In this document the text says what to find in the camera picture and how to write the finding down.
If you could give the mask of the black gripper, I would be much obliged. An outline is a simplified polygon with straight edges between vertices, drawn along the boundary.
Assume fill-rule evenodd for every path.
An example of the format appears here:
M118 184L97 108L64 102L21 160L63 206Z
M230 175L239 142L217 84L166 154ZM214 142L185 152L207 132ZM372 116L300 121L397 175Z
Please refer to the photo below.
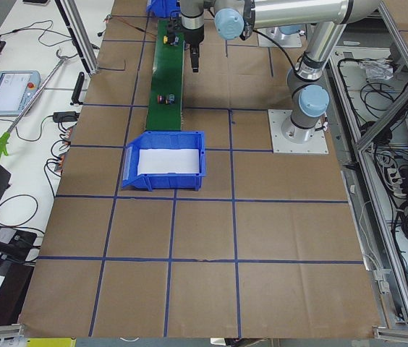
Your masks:
M167 33L176 33L179 28L179 23L177 20L169 20L167 22Z
M198 29L185 29L184 39L190 45L190 61L193 72L199 72L200 48L204 40L204 27Z

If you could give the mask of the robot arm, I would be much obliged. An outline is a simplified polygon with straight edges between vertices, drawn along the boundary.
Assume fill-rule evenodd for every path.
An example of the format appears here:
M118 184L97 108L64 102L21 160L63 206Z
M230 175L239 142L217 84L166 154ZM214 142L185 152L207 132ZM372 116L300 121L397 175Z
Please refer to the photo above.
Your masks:
M305 32L307 48L287 75L294 103L281 125L283 136L297 144L310 141L315 125L329 104L328 93L317 84L326 62L347 24L375 11L379 1L181 1L180 15L170 21L170 33L183 33L190 48L192 70L199 70L204 39L204 11L214 11L216 31L224 40L248 39L253 33L285 48Z

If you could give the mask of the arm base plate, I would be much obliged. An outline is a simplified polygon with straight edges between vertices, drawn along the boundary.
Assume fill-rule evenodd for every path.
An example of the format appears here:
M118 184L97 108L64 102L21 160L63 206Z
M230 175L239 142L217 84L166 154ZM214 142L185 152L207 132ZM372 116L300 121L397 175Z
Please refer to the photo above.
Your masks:
M290 155L329 154L326 135L316 131L320 120L312 129L300 129L291 120L292 110L268 109L273 153Z
M261 33L273 39L283 48L301 48L302 42L299 34L301 30L301 25L286 25L259 29Z

